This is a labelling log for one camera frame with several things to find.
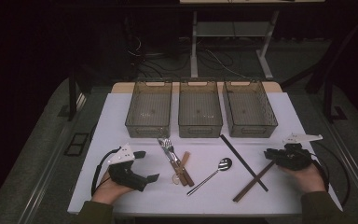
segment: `wooden stick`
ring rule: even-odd
[[[241,190],[241,192],[235,196],[235,198],[232,200],[233,202],[239,202],[240,199],[245,196],[245,194],[249,191],[249,189],[252,188],[252,186],[260,180],[260,178],[269,170],[269,168],[272,167],[272,165],[274,164],[275,162],[272,161],[270,162],[261,172],[260,174],[258,174],[257,176],[255,176],[255,178],[243,189]]]

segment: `dark floor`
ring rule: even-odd
[[[139,66],[139,77],[188,77],[190,74],[188,46],[184,41],[184,53],[179,60],[150,53],[144,65]],[[274,76],[272,80],[283,82],[318,62],[329,47],[329,41],[280,41],[271,43],[267,60]],[[261,42],[253,39],[237,39],[227,42],[202,40],[199,50],[199,77],[232,76],[225,67],[246,77],[262,77],[255,57],[255,49]],[[283,91],[288,92],[295,110],[309,134],[321,134],[323,146],[339,156],[340,148],[347,149],[358,165],[358,111],[343,91],[334,89],[333,105],[339,106],[347,119],[334,124],[326,122],[322,115],[322,96],[307,94],[304,87],[308,77],[299,80]],[[76,185],[77,176],[87,155],[90,139],[79,157],[63,156],[63,152],[75,133],[88,133],[98,122],[106,94],[110,86],[94,87],[90,94],[79,101],[79,111],[73,121],[58,116],[68,105],[67,80],[51,96],[44,113],[22,150],[5,185],[0,190],[0,223],[68,223],[73,218],[66,212]],[[335,158],[326,150],[314,145],[315,152],[328,164],[331,183],[340,200],[347,190],[345,175]],[[351,195],[344,206],[345,212],[358,220],[358,179],[351,175]],[[299,217],[269,217],[270,224],[300,223]],[[137,223],[150,223],[138,219]],[[247,223],[243,219],[232,223]]]

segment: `dark background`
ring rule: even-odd
[[[127,43],[133,35],[140,36],[149,48],[163,50],[173,57],[177,52],[177,37],[191,35],[188,27],[191,11],[62,13],[54,4],[48,0],[0,0],[0,187],[49,97],[71,71],[76,71],[82,91],[90,91],[96,85],[111,85],[117,80],[132,80],[134,67],[130,65],[133,61],[127,53]],[[260,11],[266,10],[250,11],[246,18],[258,18],[262,15]],[[124,20],[129,15],[131,23]],[[244,15],[204,12],[200,17],[241,20]],[[358,1],[345,1],[340,7],[283,9],[274,37],[277,41],[292,38],[336,41],[324,58],[325,66],[337,53],[342,37],[357,23]],[[328,74],[323,66],[318,71],[321,78],[334,77],[358,108],[358,32],[338,58]]]

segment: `hand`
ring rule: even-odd
[[[129,187],[125,187],[112,181],[108,172],[103,175],[100,186],[95,190],[91,198],[92,202],[106,203],[113,205],[113,203],[123,194],[133,191]]]
[[[287,174],[292,175],[296,179],[301,190],[305,193],[326,191],[324,188],[324,180],[314,164],[299,171],[292,171],[281,166],[279,166],[279,168]]]

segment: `chopstick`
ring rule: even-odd
[[[252,186],[260,180],[260,178],[269,170],[269,168],[272,167],[272,165],[274,164],[275,162],[272,161],[270,162],[261,172],[260,174],[258,174],[251,182],[249,182],[249,184],[243,189],[241,190],[241,192],[235,196],[235,198],[232,200],[233,202],[239,202],[240,199],[245,196],[245,194],[249,191],[249,189],[252,188]]]
[[[249,173],[251,173],[251,175],[256,178],[255,172],[252,170],[252,168],[248,165],[248,163],[246,163],[246,161],[241,157],[240,153],[238,153],[237,150],[235,150],[234,146],[232,146],[228,140],[226,139],[226,137],[223,134],[220,134],[220,137],[223,139],[223,141],[226,143],[226,145],[229,147],[229,149],[231,149],[231,151],[234,153],[234,155],[238,158],[238,160],[240,160],[240,162],[242,163],[243,166],[245,166],[245,168],[249,171]],[[260,179],[257,180],[257,182],[260,184],[260,186],[265,190],[265,191],[269,191],[269,189],[263,184],[263,182],[261,182]]]

